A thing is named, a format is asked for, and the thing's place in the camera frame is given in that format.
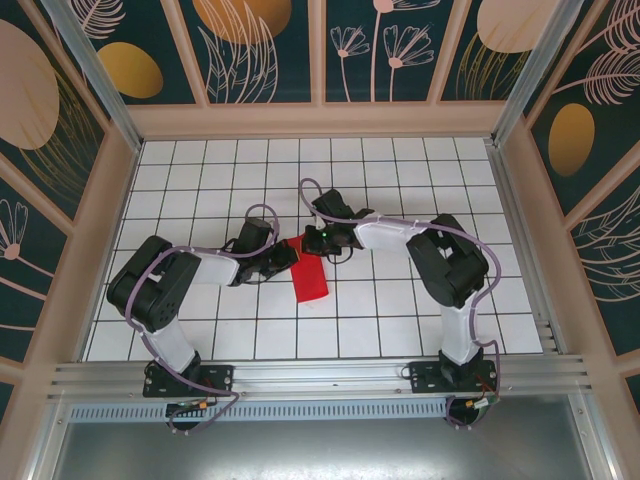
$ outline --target gray metal floor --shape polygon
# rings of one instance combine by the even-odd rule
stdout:
[[[564,398],[508,398],[472,430],[442,419],[70,425],[57,480],[581,480]]]

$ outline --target red object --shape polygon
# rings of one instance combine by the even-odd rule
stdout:
[[[303,237],[304,235],[300,235],[287,240],[287,243],[296,249],[299,257],[298,263],[291,267],[293,288],[296,291],[298,303],[317,300],[329,295],[322,258],[302,253]]]

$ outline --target white line drawing of flower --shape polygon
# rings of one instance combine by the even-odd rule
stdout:
[[[20,256],[20,244],[24,239],[28,219],[29,209],[22,203],[16,202],[15,208],[12,211],[11,205],[9,205],[9,202],[6,199],[3,198],[0,200],[0,260],[17,260],[37,272],[53,278],[53,274],[51,272],[34,265]],[[46,295],[14,283],[3,277],[0,277],[0,283],[42,301],[47,298]]]
[[[373,29],[373,53],[371,55],[371,101],[376,101],[376,53],[378,52],[378,32],[382,14],[402,10],[423,10],[435,7],[440,0],[373,0],[373,7],[378,12]]]
[[[347,27],[342,32],[340,27],[331,29],[331,41],[336,48],[336,52],[340,57],[340,66],[342,68],[342,84],[344,85],[344,93],[347,96],[347,102],[351,102],[349,96],[349,88],[347,87],[347,76],[344,70],[344,59],[347,57],[355,57],[368,53],[371,48],[365,43],[366,37],[362,32],[362,27]]]
[[[389,58],[391,67],[391,80],[389,82],[389,101],[393,102],[393,79],[398,68],[424,65],[433,61],[434,52],[428,50],[431,39],[429,27],[407,27],[398,37],[398,26],[384,29],[384,48]]]

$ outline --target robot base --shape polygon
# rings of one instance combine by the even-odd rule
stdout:
[[[145,398],[202,398],[207,396],[206,392],[179,382],[156,362],[147,365],[144,369],[144,375],[142,396]],[[198,377],[194,379],[194,382],[204,387],[231,391],[233,366],[201,365]]]
[[[496,388],[496,365],[492,360],[481,360],[474,369],[474,375],[452,384],[442,374],[442,364],[439,361],[433,362],[412,362],[407,365],[409,369],[409,380],[411,381],[411,391],[413,393],[482,393],[482,382],[476,375],[492,389]]]

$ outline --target enclosure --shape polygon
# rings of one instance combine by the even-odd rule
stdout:
[[[638,475],[640,2],[11,0],[0,39],[6,478]],[[495,252],[481,425],[405,376],[443,340],[414,262],[357,249],[312,302],[290,270],[191,285],[182,330],[241,396],[202,440],[163,425],[111,282],[152,235],[221,247],[254,204],[303,234],[304,178]]]

